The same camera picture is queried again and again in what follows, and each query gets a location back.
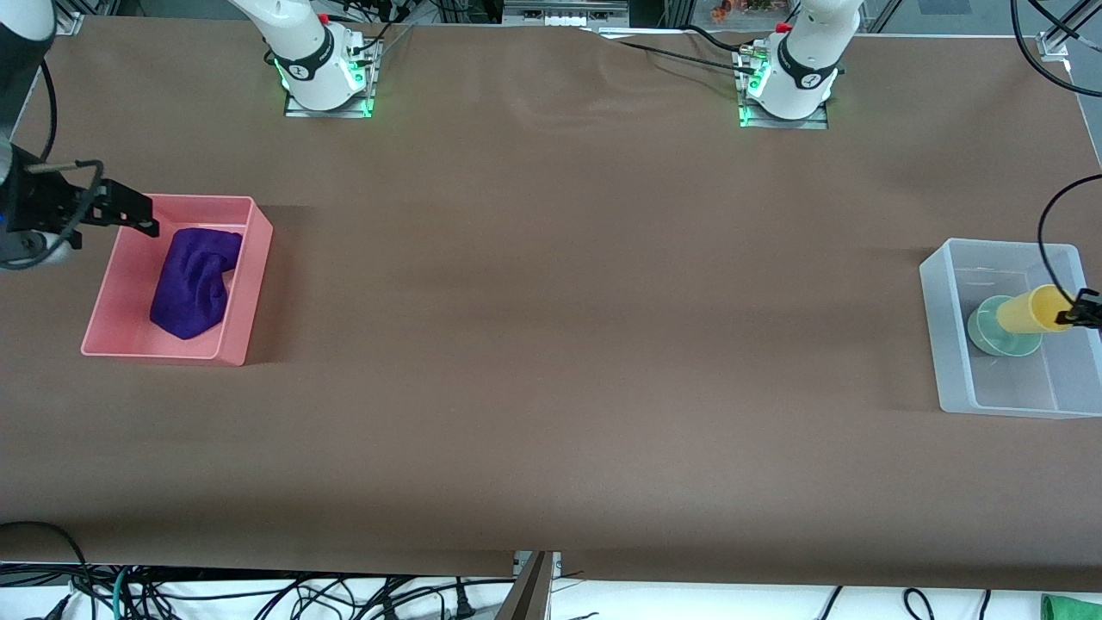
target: purple towel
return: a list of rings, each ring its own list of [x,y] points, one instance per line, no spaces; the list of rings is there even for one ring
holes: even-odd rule
[[[150,320],[182,340],[220,324],[229,300],[222,273],[237,267],[240,251],[241,235],[237,232],[177,230],[156,282]]]

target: pink plastic bin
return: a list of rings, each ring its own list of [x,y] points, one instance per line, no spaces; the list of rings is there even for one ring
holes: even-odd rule
[[[80,352],[147,365],[240,367],[257,314],[272,240],[271,222],[250,197],[149,196],[153,198],[153,216],[161,222],[161,236],[154,239],[119,228]],[[237,268],[224,274],[229,291],[225,319],[205,334],[180,340],[154,326],[149,309],[172,235],[196,226],[240,232],[241,253]]]

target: clear plastic bin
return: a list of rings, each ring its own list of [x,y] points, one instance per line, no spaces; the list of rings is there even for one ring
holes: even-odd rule
[[[1060,282],[1085,285],[1079,250],[1046,243]],[[941,409],[1037,418],[1102,416],[1102,340],[1096,330],[1045,335],[1025,358],[980,351],[965,334],[973,309],[995,294],[1016,295],[1051,280],[1036,243],[949,239],[919,267]]]

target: teal plastic bowl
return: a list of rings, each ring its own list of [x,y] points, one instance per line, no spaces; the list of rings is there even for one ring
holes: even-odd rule
[[[1040,349],[1044,335],[1011,334],[998,325],[995,312],[1012,297],[996,294],[983,300],[975,313],[968,318],[968,337],[972,345],[988,356],[1001,358],[1025,358]]]

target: brown tablecloth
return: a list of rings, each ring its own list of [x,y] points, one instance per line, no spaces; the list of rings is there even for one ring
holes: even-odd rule
[[[284,119],[263,50],[150,19],[55,44],[55,161],[251,195],[276,236],[241,369],[80,357],[112,230],[0,278],[3,520],[95,562],[1096,587],[1102,420],[942,413],[930,361],[918,263],[1028,240],[1098,171],[1013,41],[857,39],[828,131],[739,128],[722,70],[552,28],[417,29],[376,118]],[[1099,198],[1051,228],[1095,283]]]

